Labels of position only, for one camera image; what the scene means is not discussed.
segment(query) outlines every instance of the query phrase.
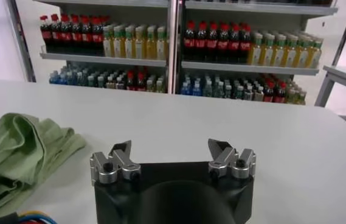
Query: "plastic bottle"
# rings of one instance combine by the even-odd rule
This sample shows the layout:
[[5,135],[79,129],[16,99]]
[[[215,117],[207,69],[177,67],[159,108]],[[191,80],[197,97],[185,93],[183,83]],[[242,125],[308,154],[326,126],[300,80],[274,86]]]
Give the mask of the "plastic bottle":
[[263,35],[260,33],[255,33],[255,44],[251,48],[248,65],[259,65],[259,58],[261,55],[261,45],[262,45]]
[[307,68],[317,68],[319,65],[319,60],[321,57],[321,45],[323,43],[322,39],[317,39],[314,42],[314,47],[312,51],[310,52],[310,55],[308,56],[308,59],[306,60],[306,67]]
[[272,45],[274,43],[274,36],[267,34],[266,36],[266,46],[261,50],[261,56],[259,59],[259,64],[263,66],[271,65],[271,57],[273,53]]
[[278,35],[277,44],[273,48],[271,66],[280,67],[284,55],[286,37],[282,34]]
[[147,58],[156,59],[155,26],[147,28]]
[[234,24],[228,42],[228,61],[230,63],[239,62],[239,39],[239,26]]
[[289,39],[289,47],[283,53],[281,67],[293,67],[293,62],[296,57],[296,44],[299,38],[291,35]]
[[192,60],[195,48],[195,23],[190,20],[186,27],[184,35],[184,59]]
[[113,38],[114,38],[114,33],[113,33],[113,26],[108,25],[103,28],[104,31],[104,55],[106,57],[114,57],[114,46],[113,46]]
[[228,25],[222,24],[219,33],[219,40],[217,42],[217,61],[227,62],[228,61]]
[[242,36],[239,43],[239,63],[247,64],[248,56],[251,50],[251,28],[244,24]]
[[206,54],[207,24],[202,21],[196,33],[195,40],[195,59],[203,61]]
[[161,26],[157,30],[158,40],[156,42],[157,48],[157,59],[158,60],[166,60],[166,28]]

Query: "bottle label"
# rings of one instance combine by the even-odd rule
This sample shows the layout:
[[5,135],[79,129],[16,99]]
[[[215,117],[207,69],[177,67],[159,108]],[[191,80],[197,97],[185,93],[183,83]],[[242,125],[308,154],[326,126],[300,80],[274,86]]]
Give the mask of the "bottle label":
[[72,33],[73,40],[76,42],[82,41],[82,34],[80,33]]
[[275,67],[279,67],[281,65],[281,60],[283,56],[283,50],[278,50],[275,54],[274,65]]
[[101,34],[93,34],[93,42],[101,43],[103,41],[103,36]]
[[300,54],[300,58],[299,58],[299,64],[298,64],[298,68],[304,68],[305,67],[305,62],[306,62],[306,58],[308,57],[308,51],[303,51]]
[[51,32],[50,31],[43,31],[41,33],[41,36],[43,37],[43,39],[51,39],[52,38],[52,35],[51,35]]
[[221,50],[225,50],[228,47],[228,41],[219,41],[217,43],[217,48]]
[[288,58],[286,59],[286,67],[293,67],[293,61],[296,57],[296,51],[289,51]]
[[120,55],[121,55],[121,52],[120,52],[120,40],[114,40],[113,46],[114,46],[114,55],[117,58],[120,57]]
[[204,48],[205,47],[205,40],[196,40],[196,47],[197,48]]
[[207,41],[207,47],[208,48],[216,48],[217,46],[217,40],[208,40]]
[[264,102],[272,102],[272,96],[264,96],[263,101]]
[[311,68],[317,68],[318,67],[320,56],[321,56],[321,51],[316,51],[313,54]]
[[164,60],[165,59],[165,51],[164,51],[164,43],[163,41],[158,41],[156,43],[156,50],[157,50],[157,59]]
[[194,47],[195,46],[195,40],[194,39],[184,39],[184,45],[185,45],[185,47]]
[[239,49],[239,42],[233,42],[233,41],[230,41],[228,42],[228,49],[229,50],[232,50],[232,51],[237,51]]
[[250,48],[251,48],[251,43],[250,42],[240,43],[240,50],[241,51],[249,51]]
[[105,56],[106,57],[112,57],[112,55],[111,55],[111,43],[109,42],[109,40],[104,40],[103,44],[104,44]]
[[259,65],[260,48],[254,48],[252,53],[252,65]]
[[272,56],[272,49],[267,49],[265,53],[265,59],[263,60],[264,66],[270,66],[271,56]]
[[93,40],[92,35],[90,33],[83,33],[82,40],[84,42],[91,42]]
[[143,44],[141,41],[137,41],[135,44],[136,48],[136,58],[142,59],[142,53],[143,53]]

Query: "yellow juice bottle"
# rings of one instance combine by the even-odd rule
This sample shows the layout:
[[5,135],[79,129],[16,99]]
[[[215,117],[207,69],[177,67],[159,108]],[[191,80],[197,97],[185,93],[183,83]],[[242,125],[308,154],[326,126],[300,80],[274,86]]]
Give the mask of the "yellow juice bottle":
[[302,37],[300,40],[300,47],[297,49],[296,57],[293,62],[295,68],[305,68],[306,59],[308,58],[308,45],[310,39],[308,37]]
[[274,35],[267,34],[266,36],[266,47],[264,47],[261,51],[259,64],[263,66],[270,66],[271,65],[271,57],[273,53],[273,44],[274,44]]
[[250,53],[248,55],[248,61],[247,61],[248,65],[259,65],[262,39],[263,39],[262,34],[255,33],[254,44],[252,45],[252,48],[251,48]]
[[321,57],[321,45],[323,44],[323,39],[316,39],[314,42],[314,47],[312,50],[312,54],[306,60],[307,68],[317,68],[319,65],[319,60]]
[[272,53],[271,62],[270,62],[271,66],[275,66],[275,67],[281,66],[283,53],[285,52],[285,48],[284,48],[285,40],[286,40],[286,37],[284,35],[282,34],[278,35],[277,45],[275,45],[273,48],[274,51]]
[[146,59],[146,49],[144,47],[144,39],[143,39],[143,27],[138,26],[135,29],[135,45],[136,45],[136,58],[137,59]]
[[289,47],[286,48],[285,52],[283,53],[281,67],[293,67],[293,62],[297,53],[296,44],[298,39],[299,38],[294,35],[289,36]]
[[147,28],[147,59],[156,58],[154,26]]

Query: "bottle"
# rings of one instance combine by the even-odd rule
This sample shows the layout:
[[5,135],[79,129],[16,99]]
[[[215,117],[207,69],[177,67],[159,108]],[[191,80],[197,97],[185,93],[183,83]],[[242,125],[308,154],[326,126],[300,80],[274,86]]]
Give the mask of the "bottle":
[[227,62],[228,61],[228,25],[222,24],[219,33],[219,40],[217,42],[217,61]]
[[195,48],[195,23],[190,20],[186,27],[184,35],[184,59],[193,60]]
[[196,33],[195,38],[195,52],[194,58],[199,61],[205,59],[206,54],[206,39],[207,39],[207,24],[202,21],[199,24],[198,32]]
[[252,86],[248,85],[246,90],[244,90],[243,100],[252,100]]
[[247,24],[243,26],[242,35],[239,43],[239,63],[247,64],[248,56],[251,50],[251,28]]
[[296,44],[299,38],[291,35],[289,39],[289,47],[283,53],[281,67],[293,67],[293,62],[296,57]]
[[156,43],[157,48],[157,59],[158,60],[166,60],[166,28],[161,26],[157,30],[158,32],[158,40]]
[[46,49],[48,52],[53,49],[53,39],[51,33],[51,25],[47,22],[47,16],[43,15],[40,17],[40,32],[43,37],[44,43],[46,44]]
[[304,36],[302,37],[302,40],[300,41],[300,46],[298,47],[296,51],[296,57],[293,62],[293,67],[305,68],[306,59],[308,58],[309,41],[310,41],[310,38],[304,37]]
[[146,59],[146,49],[144,47],[144,38],[143,38],[143,27],[138,26],[135,29],[136,40],[135,40],[135,48],[136,48],[136,58],[137,59]]
[[284,46],[285,46],[286,37],[280,34],[277,38],[277,45],[273,48],[272,58],[271,58],[271,66],[280,67],[284,54]]
[[323,39],[317,39],[314,42],[314,46],[312,51],[310,52],[310,55],[308,56],[308,59],[306,60],[306,67],[307,68],[314,68],[316,69],[319,65],[319,60],[321,57],[321,45],[323,43]]
[[255,33],[255,44],[250,50],[248,65],[259,65],[259,58],[261,55],[261,45],[262,45],[263,35],[260,33]]
[[146,83],[144,82],[144,74],[140,72],[137,74],[137,90],[146,91]]
[[52,30],[52,40],[53,40],[53,50],[55,52],[61,52],[62,51],[62,42],[61,42],[61,23],[58,21],[58,15],[53,14],[51,15],[51,30]]
[[217,24],[214,22],[210,23],[210,30],[207,37],[207,53],[206,60],[207,61],[215,61],[216,60],[216,49],[217,49]]
[[272,102],[272,98],[274,96],[274,83],[268,82],[266,88],[263,90],[263,101],[264,102]]
[[98,17],[93,17],[93,27],[92,27],[92,37],[94,52],[98,56],[104,55],[104,45],[103,45],[103,30],[101,25],[101,20]]
[[232,25],[232,31],[229,35],[228,42],[228,61],[230,63],[239,62],[239,26]]
[[89,23],[89,18],[86,16],[81,17],[82,20],[82,45],[84,54],[90,55],[93,53],[93,37],[92,27]]
[[263,101],[263,87],[259,86],[257,90],[254,92],[254,101]]
[[266,46],[262,48],[261,55],[259,59],[259,64],[263,66],[270,66],[271,57],[272,57],[272,45],[274,43],[274,36],[267,34],[266,36]]

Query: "cola bottle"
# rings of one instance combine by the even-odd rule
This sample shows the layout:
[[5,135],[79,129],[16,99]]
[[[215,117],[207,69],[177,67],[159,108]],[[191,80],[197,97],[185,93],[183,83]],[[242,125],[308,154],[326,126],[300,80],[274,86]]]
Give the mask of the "cola bottle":
[[222,23],[219,33],[219,40],[217,42],[217,61],[228,61],[228,25]]
[[234,24],[229,35],[228,61],[230,63],[239,62],[239,26]]
[[71,35],[73,39],[73,52],[76,54],[82,53],[82,29],[78,15],[71,16],[72,27]]
[[207,37],[207,47],[206,47],[206,60],[215,61],[216,60],[216,49],[217,49],[217,24],[214,22],[210,23],[210,29]]
[[203,61],[206,54],[207,24],[202,21],[196,34],[195,59]]
[[195,50],[195,23],[190,20],[187,23],[187,28],[184,36],[184,59],[193,59]]
[[62,47],[62,41],[61,41],[61,23],[59,22],[59,17],[57,14],[52,14],[51,15],[51,20],[52,20],[52,24],[51,24],[51,31],[52,31],[52,46],[53,46],[53,50],[55,52],[61,52]]
[[251,28],[247,24],[243,25],[239,43],[239,63],[247,64],[248,55],[251,49]]

